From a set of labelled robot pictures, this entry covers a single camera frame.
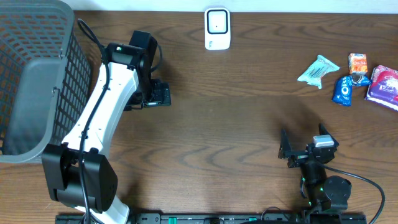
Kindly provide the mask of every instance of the white rectangular device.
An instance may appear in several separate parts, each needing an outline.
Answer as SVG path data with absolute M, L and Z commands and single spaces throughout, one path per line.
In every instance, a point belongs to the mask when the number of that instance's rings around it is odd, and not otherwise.
M 231 45 L 231 16 L 228 9 L 217 7 L 205 11 L 205 47 L 225 50 Z

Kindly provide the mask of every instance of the laundry basket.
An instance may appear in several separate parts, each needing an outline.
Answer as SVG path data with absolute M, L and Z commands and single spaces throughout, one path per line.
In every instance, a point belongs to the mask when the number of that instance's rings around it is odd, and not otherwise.
M 90 66 L 58 0 L 0 0 L 0 162 L 40 162 L 88 101 Z

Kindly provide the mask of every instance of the black square outline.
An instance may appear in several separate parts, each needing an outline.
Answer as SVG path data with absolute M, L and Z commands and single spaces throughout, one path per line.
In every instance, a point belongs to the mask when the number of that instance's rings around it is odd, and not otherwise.
M 212 32 L 210 32 L 210 30 L 209 30 L 209 13 L 210 12 L 225 12 L 225 22 L 226 22 L 226 30 L 225 30 L 225 32 L 222 32 L 222 33 L 220 33 L 220 32 L 217 32 L 217 33 L 212 33 Z M 209 11 L 207 11 L 207 32 L 209 33 L 209 34 L 226 34 L 227 32 L 228 32 L 228 13 L 226 12 L 226 10 L 225 9 L 214 9 L 214 10 L 209 10 Z

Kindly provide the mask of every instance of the wooden tabletop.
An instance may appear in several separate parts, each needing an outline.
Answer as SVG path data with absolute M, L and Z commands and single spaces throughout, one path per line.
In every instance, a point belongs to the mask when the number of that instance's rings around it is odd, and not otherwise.
M 398 15 L 232 13 L 231 47 L 204 46 L 203 13 L 78 11 L 104 44 L 128 44 L 134 30 L 152 33 L 164 62 L 154 73 L 170 83 L 172 105 L 124 112 L 111 145 L 117 195 L 136 208 L 164 213 L 299 210 L 300 169 L 278 159 L 280 130 L 304 149 L 325 124 L 340 142 L 330 166 L 376 181 L 386 193 L 378 223 L 398 222 L 398 112 L 364 100 L 331 101 L 348 74 L 348 54 L 398 69 Z M 75 33 L 97 76 L 99 50 Z M 340 70 L 323 88 L 297 78 L 323 55 Z M 351 177 L 348 211 L 368 221 L 381 196 Z M 50 200 L 41 165 L 0 165 L 0 222 L 53 223 L 74 213 Z

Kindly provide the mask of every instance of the green connector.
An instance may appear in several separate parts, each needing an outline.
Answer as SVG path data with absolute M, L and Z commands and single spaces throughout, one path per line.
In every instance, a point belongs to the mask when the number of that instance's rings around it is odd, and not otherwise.
M 177 218 L 169 218 L 169 224 L 177 224 Z

